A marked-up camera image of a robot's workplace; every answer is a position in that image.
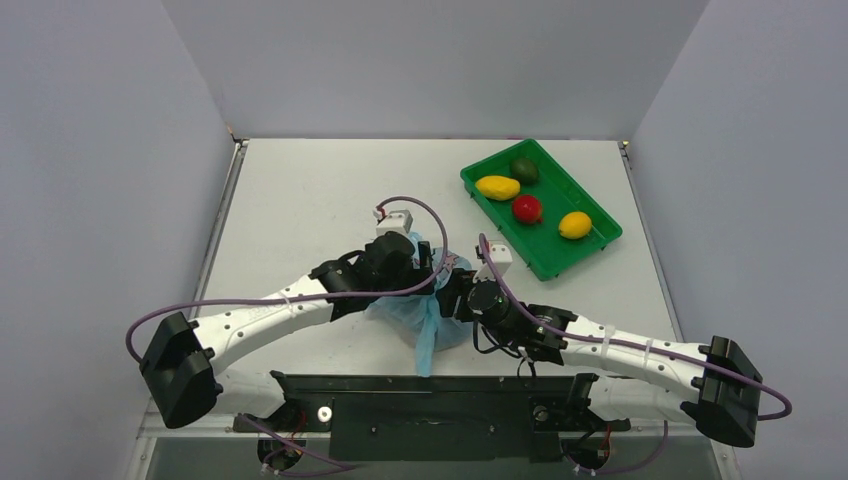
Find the light blue plastic bag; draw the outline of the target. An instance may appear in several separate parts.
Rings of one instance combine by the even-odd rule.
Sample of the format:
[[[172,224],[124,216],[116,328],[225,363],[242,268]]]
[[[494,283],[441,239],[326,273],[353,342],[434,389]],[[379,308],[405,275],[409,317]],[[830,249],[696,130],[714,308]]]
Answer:
[[[435,353],[461,345],[472,334],[470,324],[441,315],[434,294],[381,298],[366,309],[366,315],[388,325],[414,349],[419,377],[432,375]]]

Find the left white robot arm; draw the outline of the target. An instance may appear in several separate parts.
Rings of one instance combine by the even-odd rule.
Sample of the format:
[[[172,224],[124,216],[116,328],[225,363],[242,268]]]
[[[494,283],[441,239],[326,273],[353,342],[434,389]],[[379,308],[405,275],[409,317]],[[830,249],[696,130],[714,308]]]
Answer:
[[[181,311],[162,319],[140,372],[168,429],[210,413],[250,414],[272,429],[291,427],[298,402],[269,372],[239,372],[241,358],[299,330],[338,320],[389,296],[434,290],[443,262],[426,242],[388,232],[360,250],[322,262],[289,286],[232,309],[189,320]]]

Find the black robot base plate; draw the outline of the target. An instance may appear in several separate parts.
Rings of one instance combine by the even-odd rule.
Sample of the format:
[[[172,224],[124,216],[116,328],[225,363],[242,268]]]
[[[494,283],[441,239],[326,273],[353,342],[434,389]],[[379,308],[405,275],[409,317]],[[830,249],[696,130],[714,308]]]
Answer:
[[[587,407],[587,391],[598,381],[591,373],[554,377],[460,376],[273,376],[286,402],[273,416],[246,414],[250,426],[295,431],[313,413],[327,423],[334,412],[342,415],[340,433],[329,439],[329,455],[340,461],[483,461],[526,458],[557,462],[569,443],[587,445],[586,434],[613,430],[612,421],[595,417]],[[391,427],[369,433],[366,426],[385,417],[424,415],[427,418],[464,416],[485,421],[519,419],[519,424],[494,435],[471,432],[412,433]],[[550,420],[555,425],[575,423],[592,429],[577,437],[531,433],[528,422]]]

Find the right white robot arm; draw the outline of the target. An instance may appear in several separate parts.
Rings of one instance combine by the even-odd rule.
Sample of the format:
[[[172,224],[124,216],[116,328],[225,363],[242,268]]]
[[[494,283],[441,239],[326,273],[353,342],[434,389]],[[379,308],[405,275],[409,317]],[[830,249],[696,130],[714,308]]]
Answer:
[[[763,377],[731,339],[697,344],[630,334],[566,309],[514,301],[495,280],[465,271],[452,274],[436,299],[441,315],[478,324],[523,360],[605,371],[600,385],[563,402],[578,427],[646,418],[691,424],[733,447],[755,443]]]

